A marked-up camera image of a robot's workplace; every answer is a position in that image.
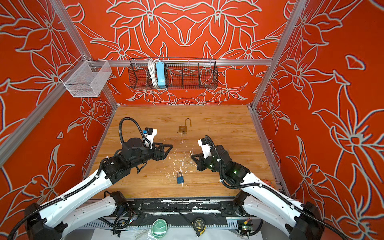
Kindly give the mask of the brass padlock long shackle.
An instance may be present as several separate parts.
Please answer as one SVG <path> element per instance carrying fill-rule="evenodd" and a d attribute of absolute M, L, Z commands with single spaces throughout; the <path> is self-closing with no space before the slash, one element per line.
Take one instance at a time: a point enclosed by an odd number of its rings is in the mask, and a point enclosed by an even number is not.
<path fill-rule="evenodd" d="M 192 126 L 192 120 L 190 118 L 185 119 L 185 123 L 182 126 L 179 126 L 179 133 L 186 134 L 188 132 L 188 124 Z"/>

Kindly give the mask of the blue padlock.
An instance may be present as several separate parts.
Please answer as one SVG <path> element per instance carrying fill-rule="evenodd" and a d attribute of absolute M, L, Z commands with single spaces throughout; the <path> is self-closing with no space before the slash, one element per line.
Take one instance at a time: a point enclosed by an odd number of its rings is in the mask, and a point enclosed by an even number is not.
<path fill-rule="evenodd" d="M 183 184 L 184 183 L 184 177 L 181 172 L 177 173 L 177 184 Z"/>

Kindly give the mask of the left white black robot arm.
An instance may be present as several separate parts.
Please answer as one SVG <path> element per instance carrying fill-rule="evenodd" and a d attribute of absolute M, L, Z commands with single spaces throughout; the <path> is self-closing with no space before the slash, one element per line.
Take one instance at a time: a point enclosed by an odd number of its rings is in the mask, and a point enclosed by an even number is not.
<path fill-rule="evenodd" d="M 136 127 L 140 125 L 130 117 L 124 117 L 119 122 L 119 138 L 122 145 L 110 158 L 103 159 L 99 168 L 87 179 L 64 194 L 42 205 L 31 204 L 25 210 L 25 216 L 11 230 L 8 239 L 14 239 L 17 230 L 26 226 L 29 237 L 48 237 L 60 239 L 69 224 L 64 222 L 77 207 L 85 203 L 97 193 L 118 183 L 131 173 L 133 168 L 140 172 L 149 160 L 162 161 L 166 159 L 173 145 L 156 143 L 154 141 L 157 130 L 153 128 L 139 129 L 140 138 L 131 138 L 127 141 L 123 136 L 123 123 L 133 122 Z"/>

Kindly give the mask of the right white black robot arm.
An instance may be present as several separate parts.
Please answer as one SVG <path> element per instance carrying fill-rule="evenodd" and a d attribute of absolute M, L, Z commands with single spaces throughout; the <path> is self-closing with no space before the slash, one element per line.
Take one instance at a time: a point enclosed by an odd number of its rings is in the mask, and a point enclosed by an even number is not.
<path fill-rule="evenodd" d="M 248 168 L 234 162 L 228 151 L 215 145 L 209 136 L 198 140 L 198 144 L 202 153 L 191 156 L 197 170 L 217 172 L 226 188 L 240 190 L 238 204 L 247 214 L 273 225 L 291 240 L 320 240 L 325 229 L 347 239 L 340 230 L 322 220 L 314 204 L 303 204 L 267 185 Z"/>

